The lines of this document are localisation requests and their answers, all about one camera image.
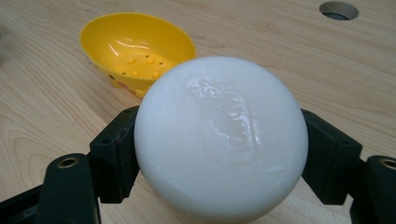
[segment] light wooden surface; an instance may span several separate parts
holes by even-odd
[[[113,89],[78,43],[84,24],[119,11],[163,18],[191,36],[197,57],[251,60],[311,110],[364,145],[361,157],[396,157],[396,2],[347,0],[354,21],[320,14],[324,1],[0,0],[0,201],[42,183],[52,160],[88,153],[124,108],[140,101]],[[325,206],[301,180],[253,223],[350,223],[351,199]],[[103,223],[191,223],[139,175],[122,204],[101,204]]]

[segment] circular hole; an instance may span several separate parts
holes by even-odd
[[[319,11],[326,17],[337,21],[352,21],[359,16],[356,7],[344,2],[326,2],[320,5]]]
[[[389,169],[396,170],[396,161],[390,159],[381,159],[380,162]]]
[[[102,140],[103,144],[109,144],[110,142],[111,142],[111,140],[108,138]]]
[[[76,165],[77,163],[78,163],[78,158],[74,158],[74,157],[66,158],[58,163],[58,167],[62,169],[69,168]]]

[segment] white sphere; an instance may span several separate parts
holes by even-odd
[[[134,145],[143,176],[176,210],[206,222],[258,218],[285,199],[308,137],[285,85],[231,57],[183,63],[139,108]]]

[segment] metal screw hole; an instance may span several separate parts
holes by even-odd
[[[66,159],[60,161],[58,163],[58,167],[61,169],[69,168],[69,167],[76,165],[77,163],[78,163],[78,158],[70,157],[70,158],[66,158]]]
[[[390,159],[381,159],[380,162],[391,170],[396,170],[396,161]]]

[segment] yellow bowl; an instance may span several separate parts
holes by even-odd
[[[140,13],[96,18],[82,29],[79,41],[113,87],[140,98],[169,69],[195,57],[194,45],[182,30]]]

